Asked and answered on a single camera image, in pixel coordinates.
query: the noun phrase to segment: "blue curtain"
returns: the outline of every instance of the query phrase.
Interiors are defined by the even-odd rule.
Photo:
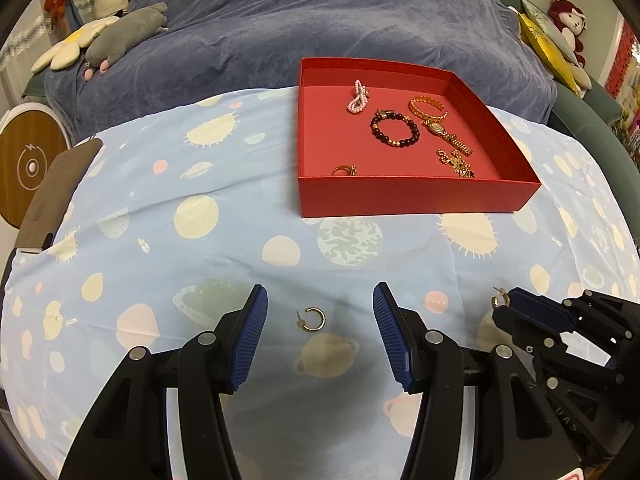
[[[66,20],[69,22],[71,32],[78,30],[82,25],[84,25],[73,0],[66,1]]]

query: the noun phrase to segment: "gray plush toy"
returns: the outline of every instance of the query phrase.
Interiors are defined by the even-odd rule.
[[[166,4],[160,3],[126,14],[117,22],[105,28],[86,50],[87,70],[84,80],[89,81],[98,69],[101,74],[124,56],[128,50],[142,43],[166,28],[167,18],[163,14]]]

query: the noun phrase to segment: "red plush doll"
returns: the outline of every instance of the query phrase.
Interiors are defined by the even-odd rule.
[[[576,53],[576,59],[580,66],[584,68],[586,61],[578,54],[584,50],[584,45],[578,36],[587,29],[587,17],[569,0],[553,0],[549,7],[549,17],[554,20],[556,27],[560,30],[566,42]]]

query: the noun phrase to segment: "brown phone case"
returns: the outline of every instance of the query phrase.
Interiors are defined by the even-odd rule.
[[[17,249],[49,248],[71,197],[101,147],[100,139],[91,139],[55,158],[24,216],[15,239]]]

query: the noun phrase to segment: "red box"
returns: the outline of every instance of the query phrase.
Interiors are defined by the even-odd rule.
[[[346,107],[359,79],[369,103],[353,115]],[[426,94],[449,114],[443,125],[469,146],[465,160],[475,178],[461,178],[436,150],[453,150],[411,114],[409,100]],[[438,114],[428,104],[426,113]],[[420,140],[392,148],[377,140],[369,123],[376,111],[394,110],[420,126]],[[402,121],[382,121],[392,139],[411,136]],[[356,165],[356,176],[331,176]],[[298,97],[298,191],[303,218],[414,213],[513,212],[540,181],[498,119],[453,72],[375,59],[302,59]]]

